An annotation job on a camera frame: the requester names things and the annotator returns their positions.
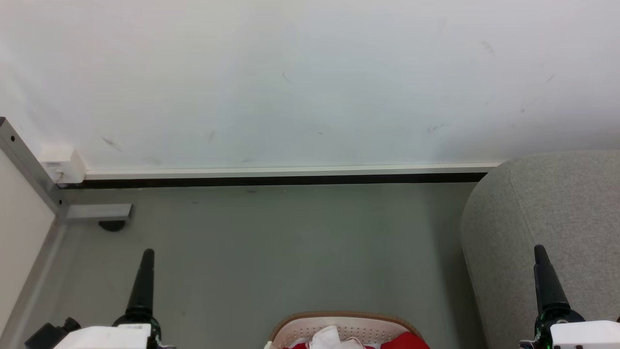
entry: black baseboard strip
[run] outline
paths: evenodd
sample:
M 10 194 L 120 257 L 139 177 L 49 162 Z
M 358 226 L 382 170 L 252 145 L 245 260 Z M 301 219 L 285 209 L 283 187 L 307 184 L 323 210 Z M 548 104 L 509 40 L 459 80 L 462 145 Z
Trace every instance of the black baseboard strip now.
M 283 176 L 245 178 L 100 179 L 69 184 L 64 189 L 130 189 L 202 186 L 281 186 L 373 183 L 478 182 L 486 173 L 357 174 L 347 176 Z

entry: gray upholstery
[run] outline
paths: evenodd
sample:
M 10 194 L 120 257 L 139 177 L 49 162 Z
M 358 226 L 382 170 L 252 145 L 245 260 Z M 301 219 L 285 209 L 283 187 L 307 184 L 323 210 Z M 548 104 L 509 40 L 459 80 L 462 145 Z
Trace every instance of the gray upholstery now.
M 533 337 L 533 248 L 543 244 L 573 309 L 620 315 L 620 152 L 508 161 L 485 176 L 461 221 L 463 251 L 491 349 Z

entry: metal bracket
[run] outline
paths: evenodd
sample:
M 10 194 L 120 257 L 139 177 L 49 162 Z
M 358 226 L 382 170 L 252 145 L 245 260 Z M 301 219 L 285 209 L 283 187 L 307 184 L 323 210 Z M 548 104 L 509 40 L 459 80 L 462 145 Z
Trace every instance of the metal bracket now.
M 13 162 L 45 204 L 60 219 L 99 222 L 129 219 L 131 204 L 69 205 L 62 190 L 51 180 L 5 117 L 0 117 L 0 150 Z
M 67 206 L 63 193 L 5 117 L 0 117 L 0 150 L 13 162 L 50 210 L 56 216 L 62 216 Z
M 65 219 L 70 220 L 128 220 L 131 213 L 131 204 L 104 204 L 104 205 L 71 205 Z

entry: brown basket rim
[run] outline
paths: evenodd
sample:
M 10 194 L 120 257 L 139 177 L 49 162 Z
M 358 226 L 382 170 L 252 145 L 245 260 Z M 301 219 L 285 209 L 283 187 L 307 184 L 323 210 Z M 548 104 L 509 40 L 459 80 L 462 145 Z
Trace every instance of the brown basket rim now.
M 403 320 L 403 319 L 401 319 L 399 317 L 388 316 L 388 315 L 381 315 L 381 314 L 374 314 L 374 313 L 370 313 L 370 312 L 315 311 L 315 312 L 299 312 L 297 314 L 293 314 L 293 315 L 285 318 L 284 320 L 282 320 L 275 327 L 275 329 L 273 330 L 271 336 L 269 337 L 269 341 L 273 342 L 275 340 L 275 337 L 278 335 L 278 333 L 289 322 L 292 322 L 294 320 L 308 318 L 308 317 L 359 317 L 359 318 L 362 318 L 362 319 L 388 321 L 388 322 L 392 322 L 394 324 L 398 324 L 398 325 L 403 326 L 405 329 L 407 329 L 407 331 L 413 333 L 414 335 L 418 336 L 420 339 L 424 340 L 424 338 L 422 338 L 422 335 L 420 334 L 420 332 L 418 332 L 418 330 L 413 325 L 411 325 L 410 323 L 408 323 L 407 321 L 405 321 L 405 320 Z

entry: basket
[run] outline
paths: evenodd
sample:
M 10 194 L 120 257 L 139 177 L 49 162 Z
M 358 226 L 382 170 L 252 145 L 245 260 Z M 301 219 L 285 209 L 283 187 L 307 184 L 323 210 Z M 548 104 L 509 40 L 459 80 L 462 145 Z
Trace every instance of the basket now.
M 302 338 L 310 341 L 315 333 L 331 325 L 338 328 L 341 341 L 357 337 L 364 344 L 382 344 L 405 332 L 422 338 L 415 327 L 397 317 L 363 312 L 304 312 L 280 322 L 265 349 L 287 348 Z

